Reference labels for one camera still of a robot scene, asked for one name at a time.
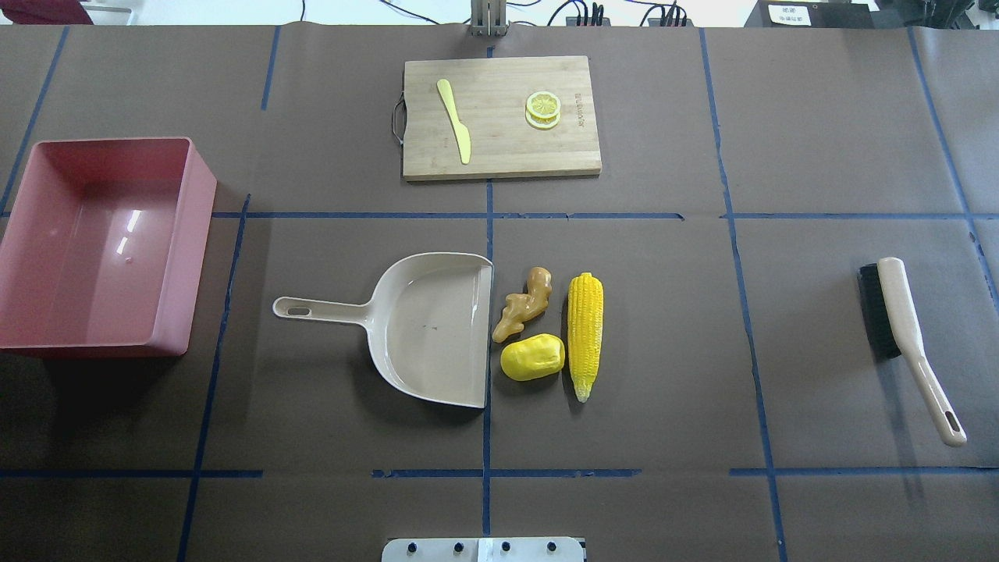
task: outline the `pink plastic bin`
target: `pink plastic bin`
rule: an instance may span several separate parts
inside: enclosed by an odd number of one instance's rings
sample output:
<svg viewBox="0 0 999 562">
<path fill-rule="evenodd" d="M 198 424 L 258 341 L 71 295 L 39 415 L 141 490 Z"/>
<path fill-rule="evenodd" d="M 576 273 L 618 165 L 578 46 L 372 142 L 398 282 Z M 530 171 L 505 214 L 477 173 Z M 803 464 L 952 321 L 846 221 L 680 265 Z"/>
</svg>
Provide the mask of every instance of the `pink plastic bin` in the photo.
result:
<svg viewBox="0 0 999 562">
<path fill-rule="evenodd" d="M 188 138 L 36 144 L 0 242 L 0 349 L 183 355 L 216 183 Z"/>
</svg>

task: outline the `cutting board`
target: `cutting board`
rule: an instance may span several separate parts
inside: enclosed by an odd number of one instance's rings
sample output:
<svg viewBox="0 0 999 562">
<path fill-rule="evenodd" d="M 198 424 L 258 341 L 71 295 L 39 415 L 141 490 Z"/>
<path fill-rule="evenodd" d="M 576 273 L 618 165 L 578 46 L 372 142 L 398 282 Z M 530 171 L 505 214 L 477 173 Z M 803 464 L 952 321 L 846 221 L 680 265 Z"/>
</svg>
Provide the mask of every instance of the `cutting board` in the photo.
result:
<svg viewBox="0 0 999 562">
<path fill-rule="evenodd" d="M 472 136 L 462 164 L 437 82 L 447 78 L 459 119 Z M 548 91 L 561 101 L 549 130 L 524 117 L 527 96 Z M 579 176 L 600 173 L 593 89 L 586 57 L 510 57 L 409 61 L 404 79 L 408 181 Z"/>
</svg>

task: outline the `brush handle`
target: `brush handle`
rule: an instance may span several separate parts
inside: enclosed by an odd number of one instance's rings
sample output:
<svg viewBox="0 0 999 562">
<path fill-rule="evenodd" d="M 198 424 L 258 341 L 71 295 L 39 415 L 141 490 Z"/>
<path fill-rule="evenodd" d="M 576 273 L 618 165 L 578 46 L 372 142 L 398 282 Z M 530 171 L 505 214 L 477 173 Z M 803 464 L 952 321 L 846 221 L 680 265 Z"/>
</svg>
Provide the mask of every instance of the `brush handle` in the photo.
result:
<svg viewBox="0 0 999 562">
<path fill-rule="evenodd" d="M 940 439 L 951 447 L 960 447 L 967 443 L 968 436 L 964 434 L 964 428 L 957 420 L 954 408 L 950 406 L 947 395 L 933 374 L 930 362 L 925 356 L 910 354 L 905 355 L 905 360 L 909 364 L 912 376 L 916 379 L 916 386 L 923 395 L 923 401 L 926 402 L 926 408 L 933 418 L 933 425 L 936 426 Z"/>
<path fill-rule="evenodd" d="M 295 297 L 279 297 L 271 305 L 271 310 L 278 318 L 357 324 L 365 328 L 371 323 L 369 309 L 368 304 L 347 304 Z"/>
<path fill-rule="evenodd" d="M 912 291 L 909 289 L 909 277 L 905 273 L 905 264 L 898 258 L 881 258 L 877 261 L 877 274 L 881 282 L 881 292 L 884 294 L 884 305 L 891 324 L 891 334 L 905 357 L 916 380 L 920 394 L 926 402 L 926 408 L 933 418 L 940 439 L 951 447 L 960 447 L 968 441 L 964 428 L 957 421 L 957 414 L 950 406 L 947 395 L 944 394 L 923 347 L 923 333 L 919 329 L 919 318 L 916 316 L 916 306 L 912 302 Z"/>
</svg>

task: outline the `dustpan handle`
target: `dustpan handle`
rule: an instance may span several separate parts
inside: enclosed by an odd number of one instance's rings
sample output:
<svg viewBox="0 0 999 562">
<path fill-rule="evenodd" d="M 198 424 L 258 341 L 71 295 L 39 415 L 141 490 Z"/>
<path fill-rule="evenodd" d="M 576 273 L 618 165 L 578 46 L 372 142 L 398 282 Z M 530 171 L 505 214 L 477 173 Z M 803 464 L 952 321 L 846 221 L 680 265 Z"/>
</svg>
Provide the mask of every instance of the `dustpan handle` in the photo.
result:
<svg viewBox="0 0 999 562">
<path fill-rule="evenodd" d="M 279 297 L 271 307 L 279 318 L 368 326 L 368 305 Z"/>
</svg>

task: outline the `toy corn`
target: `toy corn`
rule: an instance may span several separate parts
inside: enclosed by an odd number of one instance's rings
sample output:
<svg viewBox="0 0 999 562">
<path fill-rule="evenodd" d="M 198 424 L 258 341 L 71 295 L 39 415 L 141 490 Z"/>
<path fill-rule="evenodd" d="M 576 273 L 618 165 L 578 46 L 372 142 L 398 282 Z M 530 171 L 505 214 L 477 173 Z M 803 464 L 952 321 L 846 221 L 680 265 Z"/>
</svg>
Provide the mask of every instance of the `toy corn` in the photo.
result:
<svg viewBox="0 0 999 562">
<path fill-rule="evenodd" d="M 589 399 L 600 366 L 603 284 L 589 273 L 568 285 L 568 370 L 579 402 Z"/>
</svg>

